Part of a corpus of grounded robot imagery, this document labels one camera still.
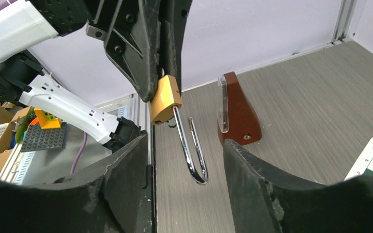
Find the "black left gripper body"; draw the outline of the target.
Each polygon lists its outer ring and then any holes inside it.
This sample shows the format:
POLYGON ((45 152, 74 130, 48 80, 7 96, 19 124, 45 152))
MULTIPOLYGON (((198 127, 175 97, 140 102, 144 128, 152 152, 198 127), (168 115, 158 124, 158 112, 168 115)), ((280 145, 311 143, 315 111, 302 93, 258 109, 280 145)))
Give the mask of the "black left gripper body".
POLYGON ((82 28, 93 19, 92 0, 30 0, 60 36, 82 28))

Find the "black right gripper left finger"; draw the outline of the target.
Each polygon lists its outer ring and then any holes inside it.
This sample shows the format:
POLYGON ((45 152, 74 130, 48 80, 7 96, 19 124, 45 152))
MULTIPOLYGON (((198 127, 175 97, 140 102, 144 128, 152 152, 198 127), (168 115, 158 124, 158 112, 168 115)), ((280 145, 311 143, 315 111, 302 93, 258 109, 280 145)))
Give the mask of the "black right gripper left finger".
POLYGON ((32 186, 0 180, 0 233, 133 233, 148 158, 141 135, 96 163, 32 186))

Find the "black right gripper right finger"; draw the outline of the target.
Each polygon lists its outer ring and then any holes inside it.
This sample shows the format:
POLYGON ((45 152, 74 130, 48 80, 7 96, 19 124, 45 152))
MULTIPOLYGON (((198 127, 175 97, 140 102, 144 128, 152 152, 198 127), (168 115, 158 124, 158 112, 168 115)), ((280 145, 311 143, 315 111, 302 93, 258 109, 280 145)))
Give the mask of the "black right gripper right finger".
POLYGON ((223 144, 223 159, 237 233, 373 233, 373 175, 312 182, 232 139, 223 144))

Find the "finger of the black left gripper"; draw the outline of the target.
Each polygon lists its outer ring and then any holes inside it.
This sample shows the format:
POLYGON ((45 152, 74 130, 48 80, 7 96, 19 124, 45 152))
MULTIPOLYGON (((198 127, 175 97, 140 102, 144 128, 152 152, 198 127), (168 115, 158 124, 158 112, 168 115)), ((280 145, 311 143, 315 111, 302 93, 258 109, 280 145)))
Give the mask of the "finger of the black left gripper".
POLYGON ((159 63, 158 0, 87 0, 91 25, 105 29, 108 59, 132 84, 144 102, 157 89, 159 63))
POLYGON ((182 91, 181 52, 191 4, 192 0, 160 1, 159 66, 166 74, 176 78, 179 91, 182 91))

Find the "brass padlock with long shackle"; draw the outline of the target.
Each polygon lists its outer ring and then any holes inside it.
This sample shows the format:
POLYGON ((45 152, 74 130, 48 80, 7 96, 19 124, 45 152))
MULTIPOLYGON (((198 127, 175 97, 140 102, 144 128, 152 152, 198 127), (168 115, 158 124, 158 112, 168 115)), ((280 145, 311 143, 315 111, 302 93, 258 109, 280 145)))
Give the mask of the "brass padlock with long shackle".
POLYGON ((178 130, 180 143, 182 146, 182 150, 184 153, 189 173, 196 183, 200 185, 206 185, 208 183, 209 176, 206 162, 202 152, 202 147, 196 132, 194 120, 192 117, 189 117, 188 125, 190 128, 190 132, 192 134, 192 139, 194 142, 195 150, 202 171, 202 173, 199 174, 194 165, 192 155, 190 153, 187 137, 180 116, 180 108, 182 107, 182 104, 183 103, 176 82, 176 78, 171 75, 163 76, 161 79, 159 79, 157 91, 149 104, 151 124, 161 125, 172 118, 175 120, 175 125, 178 130))

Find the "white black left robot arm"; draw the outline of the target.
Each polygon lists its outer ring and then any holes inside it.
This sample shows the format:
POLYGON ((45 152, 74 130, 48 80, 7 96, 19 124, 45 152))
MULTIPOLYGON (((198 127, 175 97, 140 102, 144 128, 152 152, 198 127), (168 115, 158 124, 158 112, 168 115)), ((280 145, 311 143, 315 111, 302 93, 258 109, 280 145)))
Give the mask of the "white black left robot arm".
POLYGON ((6 0, 0 4, 0 100, 39 108, 89 134, 112 152, 140 127, 64 89, 28 49, 87 28, 107 58, 163 124, 182 106, 181 51, 189 0, 6 0))

